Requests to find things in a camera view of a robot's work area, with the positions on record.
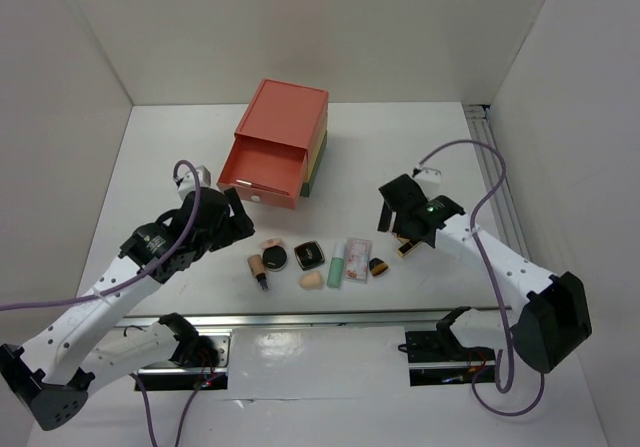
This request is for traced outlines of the pink powder puff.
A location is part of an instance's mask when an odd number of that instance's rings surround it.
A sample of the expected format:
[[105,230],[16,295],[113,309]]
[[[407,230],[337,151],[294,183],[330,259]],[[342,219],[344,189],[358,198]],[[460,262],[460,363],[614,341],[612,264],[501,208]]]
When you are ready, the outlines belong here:
[[265,241],[263,241],[260,244],[260,247],[264,250],[271,248],[271,247],[276,247],[276,246],[281,246],[283,244],[283,241],[281,238],[271,238],[271,239],[267,239]]

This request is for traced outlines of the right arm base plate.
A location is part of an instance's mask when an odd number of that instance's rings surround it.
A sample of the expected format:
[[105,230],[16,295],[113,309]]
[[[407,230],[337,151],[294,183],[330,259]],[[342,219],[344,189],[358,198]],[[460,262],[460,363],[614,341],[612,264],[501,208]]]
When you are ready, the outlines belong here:
[[397,350],[408,361],[411,387],[495,381],[495,353],[488,348],[458,348],[444,344],[436,331],[407,331]]

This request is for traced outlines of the red top drawer unit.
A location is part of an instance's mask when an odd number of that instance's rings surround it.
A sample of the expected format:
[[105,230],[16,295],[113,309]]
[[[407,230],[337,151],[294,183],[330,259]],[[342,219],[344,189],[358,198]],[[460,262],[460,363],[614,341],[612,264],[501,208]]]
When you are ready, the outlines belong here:
[[262,80],[235,130],[218,188],[295,209],[327,133],[328,101],[326,90]]

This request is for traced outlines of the yellow drawer unit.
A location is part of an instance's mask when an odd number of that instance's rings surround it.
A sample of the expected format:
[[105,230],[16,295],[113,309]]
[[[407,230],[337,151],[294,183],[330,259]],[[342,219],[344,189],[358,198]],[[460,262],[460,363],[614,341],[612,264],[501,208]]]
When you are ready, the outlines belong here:
[[315,165],[320,155],[322,144],[324,142],[325,135],[327,133],[327,123],[328,123],[328,112],[325,112],[318,124],[317,132],[316,132],[317,137],[316,137],[315,143],[313,144],[313,148],[309,151],[308,170],[305,178],[306,183],[308,183],[311,180]]

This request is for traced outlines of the peach makeup sponge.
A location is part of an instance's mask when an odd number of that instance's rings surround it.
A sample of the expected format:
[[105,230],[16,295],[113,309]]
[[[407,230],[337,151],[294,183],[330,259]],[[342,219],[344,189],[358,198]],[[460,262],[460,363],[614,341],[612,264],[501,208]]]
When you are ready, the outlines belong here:
[[301,276],[298,285],[306,291],[319,290],[324,286],[324,279],[319,271],[313,271]]

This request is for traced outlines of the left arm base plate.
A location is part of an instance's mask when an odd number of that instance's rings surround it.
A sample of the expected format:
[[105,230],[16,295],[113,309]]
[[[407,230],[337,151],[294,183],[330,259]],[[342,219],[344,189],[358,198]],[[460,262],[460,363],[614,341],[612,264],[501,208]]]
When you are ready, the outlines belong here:
[[205,329],[200,335],[207,339],[189,360],[156,362],[140,369],[137,376],[151,392],[187,392],[204,383],[204,391],[228,388],[228,364],[231,332]]

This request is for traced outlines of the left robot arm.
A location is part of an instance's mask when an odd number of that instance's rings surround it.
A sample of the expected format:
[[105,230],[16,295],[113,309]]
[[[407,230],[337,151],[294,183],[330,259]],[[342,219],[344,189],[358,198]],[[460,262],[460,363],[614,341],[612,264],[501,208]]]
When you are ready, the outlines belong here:
[[175,274],[254,233],[234,189],[202,187],[182,199],[180,208],[138,227],[92,290],[40,334],[21,345],[2,345],[1,376],[42,430],[62,427],[92,395],[148,365],[215,365],[216,345],[178,313],[111,343],[104,340]]

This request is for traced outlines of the black gold lipstick box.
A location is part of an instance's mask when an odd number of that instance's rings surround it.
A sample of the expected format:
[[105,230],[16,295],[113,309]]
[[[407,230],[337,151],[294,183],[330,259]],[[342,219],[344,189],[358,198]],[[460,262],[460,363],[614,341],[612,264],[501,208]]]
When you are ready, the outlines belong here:
[[397,248],[396,253],[400,258],[405,258],[419,247],[422,241],[419,239],[400,239],[400,243],[401,245]]

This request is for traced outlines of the black orange makeup brush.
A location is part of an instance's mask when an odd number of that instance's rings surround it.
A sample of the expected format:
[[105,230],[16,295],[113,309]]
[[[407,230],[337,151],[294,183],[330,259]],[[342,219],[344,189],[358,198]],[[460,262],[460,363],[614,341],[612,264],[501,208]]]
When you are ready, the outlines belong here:
[[369,271],[372,277],[379,277],[388,270],[388,264],[380,258],[374,257],[369,261]]

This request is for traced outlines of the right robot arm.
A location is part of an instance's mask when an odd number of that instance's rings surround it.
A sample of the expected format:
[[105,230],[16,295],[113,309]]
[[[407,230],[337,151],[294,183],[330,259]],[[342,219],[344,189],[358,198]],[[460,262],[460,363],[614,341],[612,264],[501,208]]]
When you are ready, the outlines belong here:
[[322,287],[312,283],[318,269],[308,245],[295,250],[306,270],[302,276],[284,269],[256,284],[232,260],[229,308],[279,314],[440,310],[436,346],[444,357],[501,351],[542,374],[591,335],[584,286],[575,275],[531,263],[480,228],[474,213],[447,196],[428,195],[423,172],[391,180],[380,194],[382,203],[367,206],[363,218],[377,218],[379,232],[398,240],[401,252],[417,248],[418,257],[384,274],[391,245],[350,239],[335,254]]

